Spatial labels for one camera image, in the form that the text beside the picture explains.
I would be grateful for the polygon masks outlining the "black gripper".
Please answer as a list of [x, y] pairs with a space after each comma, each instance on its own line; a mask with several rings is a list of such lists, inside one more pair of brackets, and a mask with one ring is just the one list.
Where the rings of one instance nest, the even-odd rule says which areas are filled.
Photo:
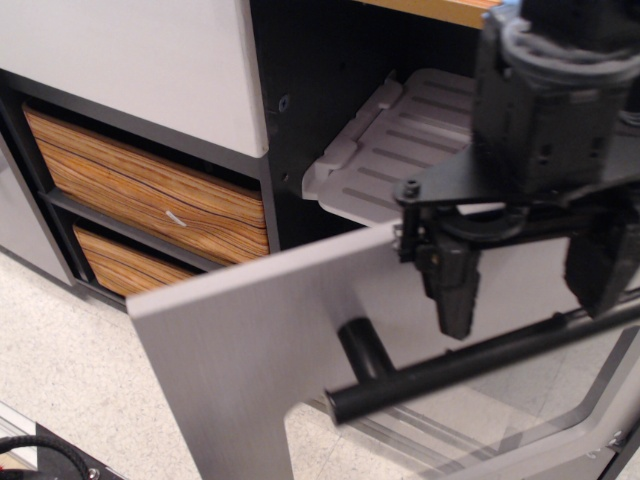
[[470, 146], [395, 190], [399, 256], [421, 273], [442, 334], [471, 333], [481, 250], [595, 225], [570, 240], [565, 281], [592, 318], [616, 305], [639, 268], [639, 220], [626, 218], [639, 164], [614, 141], [630, 87], [478, 68]]

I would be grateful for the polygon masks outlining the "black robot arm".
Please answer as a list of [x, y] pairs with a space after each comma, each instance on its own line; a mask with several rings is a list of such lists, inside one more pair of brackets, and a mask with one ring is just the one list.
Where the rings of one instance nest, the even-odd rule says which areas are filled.
[[639, 76], [635, 1], [492, 8], [476, 60], [470, 145], [395, 188], [398, 254], [443, 334], [471, 330], [483, 250], [566, 237], [581, 307], [611, 310], [639, 267], [639, 143], [615, 134]]

